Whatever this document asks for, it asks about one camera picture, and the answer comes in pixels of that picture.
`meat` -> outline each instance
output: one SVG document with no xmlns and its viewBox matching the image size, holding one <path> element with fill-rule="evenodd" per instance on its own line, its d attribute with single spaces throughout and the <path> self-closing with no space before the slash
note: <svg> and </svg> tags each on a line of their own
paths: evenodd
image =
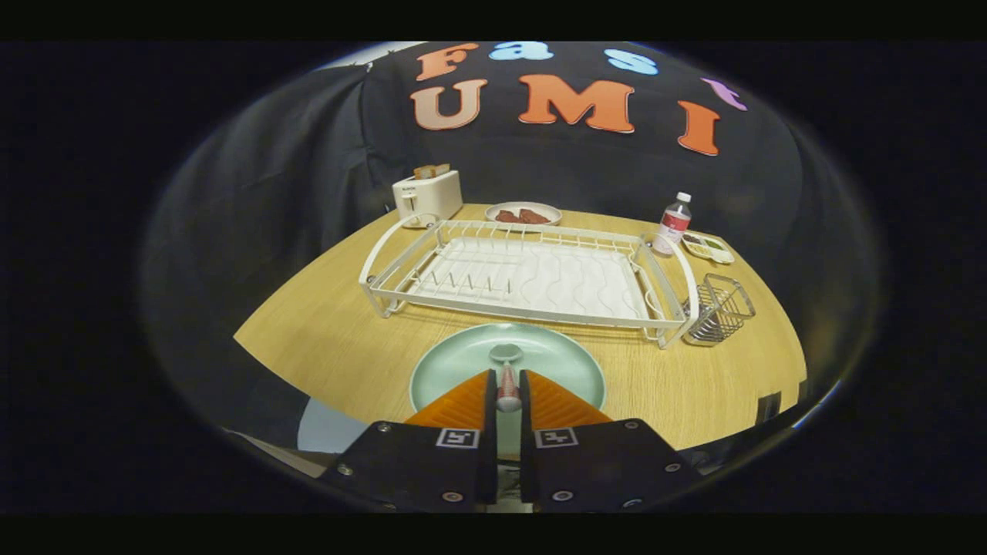
<svg viewBox="0 0 987 555">
<path fill-rule="evenodd" d="M 514 212 L 510 210 L 501 210 L 494 219 L 507 223 L 548 223 L 552 221 L 538 212 L 529 210 L 528 208 L 521 208 L 520 217 L 515 216 Z"/>
<path fill-rule="evenodd" d="M 524 223 L 548 223 L 552 220 L 527 208 L 521 208 L 521 221 Z"/>
<path fill-rule="evenodd" d="M 501 210 L 495 219 L 497 221 L 505 221 L 507 223 L 521 223 L 521 218 L 515 216 L 514 212 L 510 210 Z"/>
</svg>

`dish drying rack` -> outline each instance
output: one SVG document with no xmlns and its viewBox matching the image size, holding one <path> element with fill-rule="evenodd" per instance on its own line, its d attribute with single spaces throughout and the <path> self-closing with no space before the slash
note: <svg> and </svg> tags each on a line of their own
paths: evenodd
<svg viewBox="0 0 987 555">
<path fill-rule="evenodd" d="M 413 218 L 432 221 L 383 272 L 371 275 L 388 240 Z M 686 279 L 684 304 L 645 242 L 648 235 L 671 245 Z M 656 234 L 416 214 L 381 236 L 359 283 L 382 318 L 412 303 L 526 320 L 640 328 L 662 349 L 678 341 L 700 315 L 688 261 L 677 245 Z"/>
</svg>

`plastic bottle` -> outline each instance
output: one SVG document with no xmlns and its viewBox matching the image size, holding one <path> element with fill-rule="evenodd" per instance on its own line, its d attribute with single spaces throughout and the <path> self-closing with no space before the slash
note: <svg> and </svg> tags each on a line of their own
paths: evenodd
<svg viewBox="0 0 987 555">
<path fill-rule="evenodd" d="M 689 201 L 692 200 L 692 196 L 687 193 L 679 193 L 675 198 L 676 202 L 670 204 L 665 209 L 664 215 L 661 216 L 658 235 L 670 239 L 672 243 L 677 245 L 682 240 L 682 234 L 688 229 L 689 222 L 692 221 L 692 212 L 689 211 Z M 654 250 L 660 254 L 672 254 L 671 248 L 661 239 L 655 238 L 652 245 Z"/>
</svg>

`wooden table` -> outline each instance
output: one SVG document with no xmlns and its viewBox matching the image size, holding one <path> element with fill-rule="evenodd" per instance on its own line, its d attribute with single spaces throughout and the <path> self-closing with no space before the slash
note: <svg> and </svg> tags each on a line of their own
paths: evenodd
<svg viewBox="0 0 987 555">
<path fill-rule="evenodd" d="M 467 204 L 453 219 L 482 220 L 486 208 Z M 379 317 L 357 281 L 370 250 L 397 221 L 392 211 L 339 242 L 282 286 L 235 335 L 288 383 L 366 423 L 401 422 L 414 413 L 409 381 L 433 345 L 469 327 L 511 321 L 414 305 L 390 318 Z M 567 210 L 560 225 L 629 235 L 657 228 L 655 223 Z M 381 251 L 375 270 L 422 232 L 399 229 Z M 736 262 L 727 266 L 686 254 L 697 282 L 706 273 L 735 278 L 757 311 L 715 347 L 679 341 L 662 350 L 646 341 L 640 329 L 529 323 L 568 335 L 596 358 L 607 386 L 602 410 L 611 418 L 643 419 L 676 449 L 735 434 L 755 424 L 759 398 L 780 391 L 781 411 L 796 403 L 805 359 L 781 304 L 740 254 L 732 247 L 730 251 Z M 669 269 L 676 295 L 684 299 L 681 270 L 675 272 L 673 260 L 660 263 Z"/>
</svg>

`green plate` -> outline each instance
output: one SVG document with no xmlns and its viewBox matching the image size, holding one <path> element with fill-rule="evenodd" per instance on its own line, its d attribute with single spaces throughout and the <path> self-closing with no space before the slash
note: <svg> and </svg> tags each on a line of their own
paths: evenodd
<svg viewBox="0 0 987 555">
<path fill-rule="evenodd" d="M 601 409 L 606 399 L 603 371 L 589 352 L 569 337 L 527 324 L 486 324 L 453 334 L 432 347 L 412 374 L 412 407 L 420 411 L 460 383 L 493 368 L 500 380 L 501 364 L 490 351 L 512 343 L 524 352 L 512 363 L 515 377 L 531 369 Z M 497 455 L 517 456 L 521 450 L 521 411 L 496 413 Z"/>
</svg>

